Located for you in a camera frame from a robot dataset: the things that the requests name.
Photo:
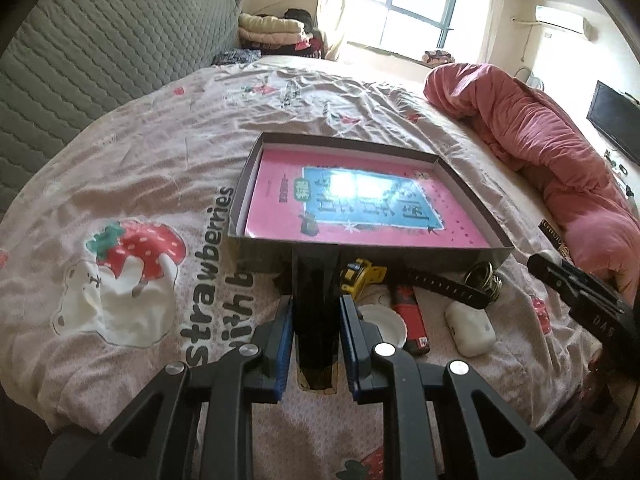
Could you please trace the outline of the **white pill bottle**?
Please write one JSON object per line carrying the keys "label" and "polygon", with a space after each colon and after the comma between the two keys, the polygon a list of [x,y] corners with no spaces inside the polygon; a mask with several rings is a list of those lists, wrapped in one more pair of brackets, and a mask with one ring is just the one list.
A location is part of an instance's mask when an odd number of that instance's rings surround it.
{"label": "white pill bottle", "polygon": [[407,326],[402,317],[392,308],[382,304],[364,304],[359,307],[362,318],[374,324],[384,342],[402,348],[407,341]]}

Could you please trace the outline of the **red lighter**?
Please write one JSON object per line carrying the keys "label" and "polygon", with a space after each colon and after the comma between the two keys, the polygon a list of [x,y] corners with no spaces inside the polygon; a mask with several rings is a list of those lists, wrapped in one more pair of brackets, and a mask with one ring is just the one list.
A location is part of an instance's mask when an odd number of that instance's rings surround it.
{"label": "red lighter", "polygon": [[425,356],[430,352],[431,345],[413,287],[390,285],[390,305],[402,318],[407,329],[404,349],[413,356]]}

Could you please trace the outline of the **white earbuds case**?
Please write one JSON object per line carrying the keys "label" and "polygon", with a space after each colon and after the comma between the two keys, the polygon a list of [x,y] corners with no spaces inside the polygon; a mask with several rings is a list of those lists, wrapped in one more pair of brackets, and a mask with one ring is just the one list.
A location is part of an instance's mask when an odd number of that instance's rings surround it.
{"label": "white earbuds case", "polygon": [[475,358],[494,348],[496,333],[485,310],[453,301],[445,309],[445,320],[462,356]]}

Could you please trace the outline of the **yellow black wrist watch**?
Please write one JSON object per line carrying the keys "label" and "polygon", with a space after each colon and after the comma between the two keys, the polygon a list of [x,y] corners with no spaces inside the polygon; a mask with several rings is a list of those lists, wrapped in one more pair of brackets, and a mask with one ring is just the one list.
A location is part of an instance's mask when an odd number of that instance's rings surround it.
{"label": "yellow black wrist watch", "polygon": [[433,272],[406,268],[375,266],[366,259],[358,258],[341,270],[340,289],[356,300],[369,285],[416,286],[436,292],[440,296],[462,302],[476,310],[486,309],[497,297],[484,290],[459,283]]}

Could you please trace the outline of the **brass metal fitting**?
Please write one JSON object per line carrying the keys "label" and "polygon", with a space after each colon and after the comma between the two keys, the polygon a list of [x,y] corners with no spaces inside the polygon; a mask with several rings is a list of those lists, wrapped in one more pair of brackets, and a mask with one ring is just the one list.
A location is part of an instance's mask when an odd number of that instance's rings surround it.
{"label": "brass metal fitting", "polygon": [[502,291],[501,276],[489,261],[474,264],[465,274],[463,283],[484,292],[491,302],[496,302]]}

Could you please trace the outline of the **shallow grey cardboard box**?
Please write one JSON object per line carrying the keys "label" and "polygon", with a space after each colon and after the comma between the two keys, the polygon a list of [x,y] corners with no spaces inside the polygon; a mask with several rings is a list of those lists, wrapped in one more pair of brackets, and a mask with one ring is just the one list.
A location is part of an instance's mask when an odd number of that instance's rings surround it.
{"label": "shallow grey cardboard box", "polygon": [[277,273],[309,249],[378,266],[465,273],[513,250],[485,204],[442,157],[359,140],[265,132],[228,220],[242,271]]}

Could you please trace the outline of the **black mattress label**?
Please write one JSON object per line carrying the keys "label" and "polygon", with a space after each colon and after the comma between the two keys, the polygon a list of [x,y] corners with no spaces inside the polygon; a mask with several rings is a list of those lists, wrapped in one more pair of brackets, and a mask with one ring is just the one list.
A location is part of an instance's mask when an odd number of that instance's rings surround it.
{"label": "black mattress label", "polygon": [[570,256],[570,250],[564,243],[561,235],[555,231],[554,227],[546,219],[542,219],[541,222],[539,222],[538,229],[541,230],[542,234],[544,234],[546,239],[551,243],[552,247],[561,255],[563,259],[567,260],[569,263],[573,262],[573,259]]}

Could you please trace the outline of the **pink quilt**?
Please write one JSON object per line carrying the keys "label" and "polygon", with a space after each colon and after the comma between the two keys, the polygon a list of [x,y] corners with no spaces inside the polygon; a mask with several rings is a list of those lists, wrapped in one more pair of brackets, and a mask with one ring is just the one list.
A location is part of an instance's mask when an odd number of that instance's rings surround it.
{"label": "pink quilt", "polygon": [[578,268],[612,278],[634,302],[639,220],[612,170],[550,96],[495,65],[465,63],[432,70],[424,96],[536,188]]}

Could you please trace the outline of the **strawberry print bed sheet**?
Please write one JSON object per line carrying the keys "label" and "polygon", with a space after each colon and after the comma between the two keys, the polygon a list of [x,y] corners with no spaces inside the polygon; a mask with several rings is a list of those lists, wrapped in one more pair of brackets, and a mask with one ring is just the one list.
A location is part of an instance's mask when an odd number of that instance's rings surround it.
{"label": "strawberry print bed sheet", "polygon": [[534,428],[582,385],[596,343],[526,261],[547,209],[476,134],[423,96],[309,68],[198,70],[98,119],[47,163],[1,223],[4,428],[21,450],[103,431],[171,361],[205,364],[273,316],[268,275],[242,274],[226,237],[236,182],[267,131],[442,156],[514,252],[473,367]]}

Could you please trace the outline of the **black television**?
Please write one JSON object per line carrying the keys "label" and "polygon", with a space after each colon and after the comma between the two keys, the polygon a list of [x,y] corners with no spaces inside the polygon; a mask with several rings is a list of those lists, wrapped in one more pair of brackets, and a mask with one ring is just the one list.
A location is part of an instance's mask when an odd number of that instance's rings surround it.
{"label": "black television", "polygon": [[598,80],[587,119],[636,165],[640,156],[640,110],[620,92]]}

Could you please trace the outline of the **white standing fan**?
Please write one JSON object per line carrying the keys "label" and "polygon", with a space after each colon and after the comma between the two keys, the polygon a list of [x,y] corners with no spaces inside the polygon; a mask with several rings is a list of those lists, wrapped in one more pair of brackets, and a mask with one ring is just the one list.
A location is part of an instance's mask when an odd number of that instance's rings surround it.
{"label": "white standing fan", "polygon": [[514,78],[521,81],[523,84],[526,84],[529,88],[544,91],[544,82],[535,76],[533,71],[526,66],[519,68],[515,72]]}

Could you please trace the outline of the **dark patterned cloth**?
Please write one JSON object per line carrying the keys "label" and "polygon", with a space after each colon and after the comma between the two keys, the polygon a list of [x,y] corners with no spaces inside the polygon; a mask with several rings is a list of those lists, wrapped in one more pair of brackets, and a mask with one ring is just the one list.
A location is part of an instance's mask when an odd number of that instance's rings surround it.
{"label": "dark patterned cloth", "polygon": [[214,56],[213,66],[246,65],[259,60],[262,57],[261,50],[232,49],[218,53]]}

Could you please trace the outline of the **folded clothes pile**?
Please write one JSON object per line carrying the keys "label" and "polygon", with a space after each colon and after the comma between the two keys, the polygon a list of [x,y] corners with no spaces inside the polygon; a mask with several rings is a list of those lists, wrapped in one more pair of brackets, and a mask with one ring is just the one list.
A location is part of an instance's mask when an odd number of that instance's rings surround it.
{"label": "folded clothes pile", "polygon": [[257,50],[262,55],[324,58],[321,32],[304,9],[288,9],[280,18],[241,13],[239,38],[244,49]]}

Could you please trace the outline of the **white air conditioner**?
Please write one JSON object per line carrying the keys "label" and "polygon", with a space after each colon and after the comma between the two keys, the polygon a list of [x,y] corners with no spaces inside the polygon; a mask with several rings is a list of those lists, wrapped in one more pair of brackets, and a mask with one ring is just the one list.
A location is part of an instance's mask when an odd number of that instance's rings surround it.
{"label": "white air conditioner", "polygon": [[585,37],[591,32],[590,23],[582,15],[551,6],[536,6],[535,18],[537,22],[570,30]]}

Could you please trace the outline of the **grey quilted headboard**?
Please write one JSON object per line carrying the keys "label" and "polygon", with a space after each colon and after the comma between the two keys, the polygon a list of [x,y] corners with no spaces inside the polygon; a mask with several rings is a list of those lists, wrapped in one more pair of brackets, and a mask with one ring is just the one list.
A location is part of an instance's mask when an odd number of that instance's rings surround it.
{"label": "grey quilted headboard", "polygon": [[1,55],[1,208],[111,110],[211,66],[242,0],[39,0]]}

